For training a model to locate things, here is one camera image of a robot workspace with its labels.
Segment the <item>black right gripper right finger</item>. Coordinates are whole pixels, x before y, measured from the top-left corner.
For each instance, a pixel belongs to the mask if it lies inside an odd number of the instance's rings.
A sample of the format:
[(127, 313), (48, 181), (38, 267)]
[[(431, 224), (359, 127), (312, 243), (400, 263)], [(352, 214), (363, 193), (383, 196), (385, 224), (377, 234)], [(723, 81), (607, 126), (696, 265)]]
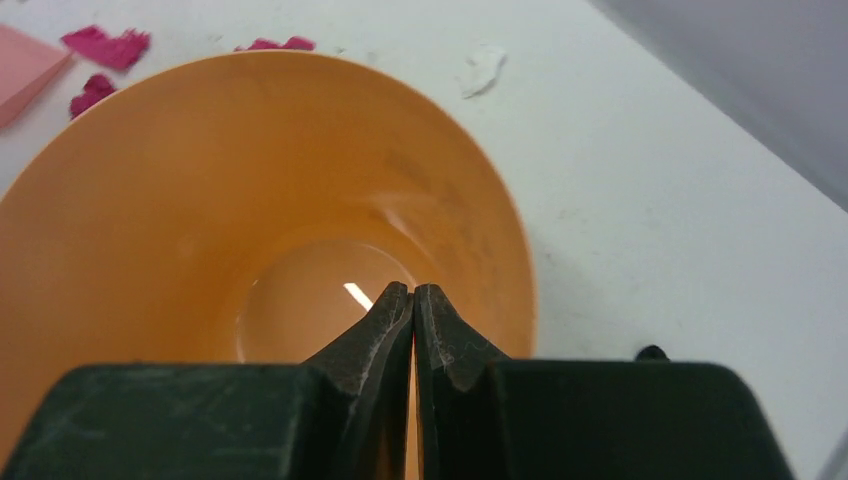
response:
[(434, 284), (414, 293), (424, 479), (788, 479), (732, 370), (672, 362), (521, 360), (466, 323)]

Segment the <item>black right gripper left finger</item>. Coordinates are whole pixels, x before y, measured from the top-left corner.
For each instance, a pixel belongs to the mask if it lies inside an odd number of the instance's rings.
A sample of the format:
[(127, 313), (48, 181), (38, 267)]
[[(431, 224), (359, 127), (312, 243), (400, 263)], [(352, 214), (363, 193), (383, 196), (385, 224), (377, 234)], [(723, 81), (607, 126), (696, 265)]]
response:
[(48, 391), (5, 479), (400, 479), (413, 301), (389, 284), (298, 364), (93, 364)]

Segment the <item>orange plastic bucket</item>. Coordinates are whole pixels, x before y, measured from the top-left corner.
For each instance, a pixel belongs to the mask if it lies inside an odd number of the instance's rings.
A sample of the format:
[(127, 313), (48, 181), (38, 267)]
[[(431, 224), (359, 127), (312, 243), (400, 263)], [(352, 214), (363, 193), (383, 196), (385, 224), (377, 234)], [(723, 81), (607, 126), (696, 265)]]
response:
[(233, 53), (117, 93), (1, 203), (1, 472), (74, 368), (298, 364), (393, 282), (413, 301), (400, 479), (422, 478), (415, 290), (439, 286), (505, 355), (532, 350), (527, 240), (480, 147), (410, 87), (315, 54)]

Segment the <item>pink plastic dustpan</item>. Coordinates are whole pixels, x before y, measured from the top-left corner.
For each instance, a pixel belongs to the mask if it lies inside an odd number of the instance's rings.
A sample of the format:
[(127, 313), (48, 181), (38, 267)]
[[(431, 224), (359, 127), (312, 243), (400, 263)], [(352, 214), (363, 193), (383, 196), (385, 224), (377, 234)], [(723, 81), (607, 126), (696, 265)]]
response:
[(64, 49), (1, 25), (1, 128), (10, 126), (70, 61)]

